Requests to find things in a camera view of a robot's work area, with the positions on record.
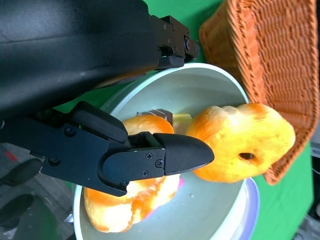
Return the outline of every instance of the wicker basket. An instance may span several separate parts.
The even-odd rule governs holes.
[[[251,102],[274,108],[294,126],[294,146],[264,174],[277,183],[318,120],[315,0],[226,0],[199,34],[208,63],[233,75]]]

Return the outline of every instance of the green surface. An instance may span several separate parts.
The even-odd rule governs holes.
[[[199,27],[214,13],[221,0],[146,0],[146,2],[150,14],[157,17],[174,16],[189,27],[193,39],[198,39]],[[205,62],[202,52],[196,61]],[[116,86],[86,93],[58,109],[67,112],[80,100],[86,100],[101,107],[121,87]],[[307,145],[289,172],[277,185],[268,185],[262,176],[255,177],[254,180],[259,187],[261,205],[252,239],[290,240],[313,200],[310,145]]]

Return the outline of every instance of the bowl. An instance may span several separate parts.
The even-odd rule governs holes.
[[[194,117],[210,106],[248,103],[239,83],[226,71],[204,63],[158,72],[132,82],[103,106],[102,110],[121,121],[137,112],[165,109]],[[73,203],[75,235],[78,240],[209,240],[218,231],[245,182],[207,182],[192,172],[181,175],[184,185],[166,205],[122,233],[102,233],[89,221],[83,187],[76,186]]]

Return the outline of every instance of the screw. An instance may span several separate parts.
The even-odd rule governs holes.
[[[189,49],[190,49],[190,41],[189,41],[189,39],[186,39],[186,40],[185,40],[184,45],[185,45],[185,49],[186,49],[186,50],[189,50]]]
[[[129,184],[128,181],[124,181],[124,182],[121,183],[121,186],[122,186],[122,187],[126,187],[126,186],[128,186],[128,184]]]
[[[67,137],[73,137],[73,136],[76,134],[76,129],[74,129],[74,128],[71,127],[71,126],[65,127],[65,128],[64,128],[64,134],[65,134]]]
[[[163,161],[162,159],[159,159],[159,160],[157,160],[157,161],[155,162],[155,166],[156,166],[157,168],[162,168],[163,165],[164,165],[164,161]]]
[[[145,159],[152,159],[152,157],[153,157],[153,155],[152,155],[152,153],[147,153],[146,155],[145,155]]]
[[[51,157],[49,157],[49,159],[48,159],[48,163],[49,163],[50,166],[56,167],[56,166],[58,166],[58,165],[60,164],[60,160],[57,159],[57,158],[54,157],[54,156],[51,156]]]
[[[143,171],[141,172],[141,176],[144,177],[144,178],[145,178],[146,176],[148,176],[148,174],[149,174],[149,173],[148,173],[147,170],[143,170]]]

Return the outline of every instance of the bread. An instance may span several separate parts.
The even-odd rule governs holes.
[[[258,103],[209,107],[186,134],[208,144],[215,155],[193,172],[206,181],[226,183],[264,173],[296,139],[294,128],[278,112]]]
[[[174,130],[159,116],[141,115],[123,122],[129,135],[140,132],[169,133]],[[84,204],[92,225],[100,232],[118,233],[129,230],[157,207],[169,202],[179,186],[179,175],[131,181],[127,194],[116,197],[84,188]]]

